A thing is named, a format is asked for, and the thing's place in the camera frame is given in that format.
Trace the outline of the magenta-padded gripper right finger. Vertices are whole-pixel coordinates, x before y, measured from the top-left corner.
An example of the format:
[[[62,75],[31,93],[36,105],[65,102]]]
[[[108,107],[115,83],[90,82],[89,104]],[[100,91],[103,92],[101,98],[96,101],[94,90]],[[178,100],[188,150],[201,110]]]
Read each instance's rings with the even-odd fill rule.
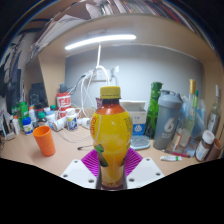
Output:
[[[135,189],[163,178],[164,174],[152,158],[143,158],[130,148],[125,158],[124,177],[124,188]]]

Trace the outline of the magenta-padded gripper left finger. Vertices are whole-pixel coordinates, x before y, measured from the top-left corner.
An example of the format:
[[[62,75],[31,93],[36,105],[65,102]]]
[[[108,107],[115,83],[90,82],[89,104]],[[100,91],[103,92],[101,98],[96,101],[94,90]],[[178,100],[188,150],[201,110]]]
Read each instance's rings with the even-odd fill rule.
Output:
[[[100,189],[101,173],[97,152],[92,150],[81,160],[74,159],[61,177],[83,188]]]

